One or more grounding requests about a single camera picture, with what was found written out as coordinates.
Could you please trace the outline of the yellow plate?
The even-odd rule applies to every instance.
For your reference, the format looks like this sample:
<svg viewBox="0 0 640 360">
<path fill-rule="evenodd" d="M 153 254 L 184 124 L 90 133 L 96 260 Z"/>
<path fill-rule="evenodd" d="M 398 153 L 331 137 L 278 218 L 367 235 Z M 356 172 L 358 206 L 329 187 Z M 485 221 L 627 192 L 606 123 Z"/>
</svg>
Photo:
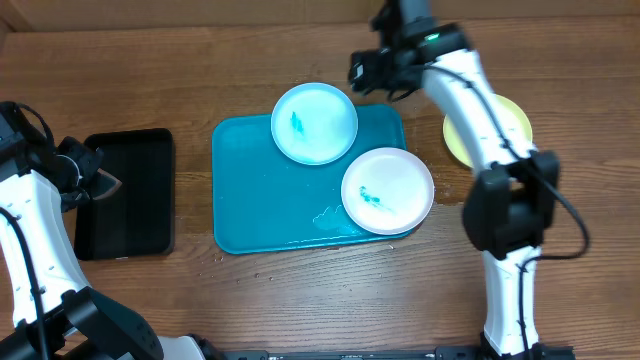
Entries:
<svg viewBox="0 0 640 360">
<path fill-rule="evenodd" d="M 513 101 L 502 96 L 496 95 L 502 111 L 507 114 L 507 131 L 519 132 L 529 142 L 533 141 L 533 130 L 525 112 Z M 453 155 L 453 157 L 468 168 L 472 167 L 472 162 L 466 147 L 463 144 L 457 130 L 455 129 L 450 117 L 446 115 L 443 121 L 443 137 L 444 142 Z"/>
</svg>

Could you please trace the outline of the light blue plate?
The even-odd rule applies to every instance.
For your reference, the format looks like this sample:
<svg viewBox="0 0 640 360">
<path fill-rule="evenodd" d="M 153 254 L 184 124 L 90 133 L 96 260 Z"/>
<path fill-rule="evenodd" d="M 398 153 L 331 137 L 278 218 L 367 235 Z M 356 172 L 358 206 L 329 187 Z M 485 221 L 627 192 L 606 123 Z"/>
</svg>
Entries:
<svg viewBox="0 0 640 360">
<path fill-rule="evenodd" d="M 291 160 L 311 166 L 336 161 L 351 148 L 358 132 L 358 115 L 340 89 L 319 82 L 288 90 L 271 113 L 271 134 Z"/>
</svg>

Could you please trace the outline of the pink plate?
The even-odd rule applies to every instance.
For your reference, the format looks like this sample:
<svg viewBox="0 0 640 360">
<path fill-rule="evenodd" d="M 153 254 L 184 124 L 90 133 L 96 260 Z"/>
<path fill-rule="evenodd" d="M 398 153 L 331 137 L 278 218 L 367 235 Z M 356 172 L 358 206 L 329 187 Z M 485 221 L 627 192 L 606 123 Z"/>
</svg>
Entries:
<svg viewBox="0 0 640 360">
<path fill-rule="evenodd" d="M 362 229 L 378 235 L 413 230 L 435 201 L 431 172 L 416 155 L 383 147 L 357 157 L 341 183 L 342 205 Z"/>
</svg>

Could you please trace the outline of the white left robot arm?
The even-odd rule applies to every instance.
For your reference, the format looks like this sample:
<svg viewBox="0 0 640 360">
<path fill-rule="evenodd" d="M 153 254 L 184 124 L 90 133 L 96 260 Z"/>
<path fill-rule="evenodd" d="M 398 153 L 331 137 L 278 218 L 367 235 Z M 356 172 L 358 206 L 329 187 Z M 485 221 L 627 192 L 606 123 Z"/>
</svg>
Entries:
<svg viewBox="0 0 640 360">
<path fill-rule="evenodd" d="M 14 332 L 4 359 L 221 359 L 197 335 L 161 337 L 137 312 L 94 290 L 73 253 L 63 213 L 111 195 L 120 182 L 103 155 L 72 137 L 56 143 L 31 107 L 1 104 L 1 248 L 13 289 Z"/>
</svg>

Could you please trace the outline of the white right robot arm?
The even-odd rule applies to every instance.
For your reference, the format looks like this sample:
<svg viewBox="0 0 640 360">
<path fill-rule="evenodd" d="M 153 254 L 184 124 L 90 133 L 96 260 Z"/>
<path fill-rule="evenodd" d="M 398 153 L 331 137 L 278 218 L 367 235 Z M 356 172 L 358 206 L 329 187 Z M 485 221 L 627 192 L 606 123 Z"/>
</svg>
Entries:
<svg viewBox="0 0 640 360">
<path fill-rule="evenodd" d="M 362 95 L 385 90 L 392 102 L 424 91 L 450 118 L 472 163 L 462 223 L 482 254 L 487 317 L 480 346 L 441 347 L 436 358 L 574 358 L 570 346 L 542 344 L 534 324 L 535 270 L 552 258 L 541 245 L 557 204 L 583 237 L 582 248 L 568 257 L 580 258 L 590 246 L 583 219 L 557 189 L 557 156 L 509 130 L 478 52 L 458 24 L 437 25 L 428 2 L 386 0 L 371 28 L 380 47 L 352 54 L 352 89 Z"/>
</svg>

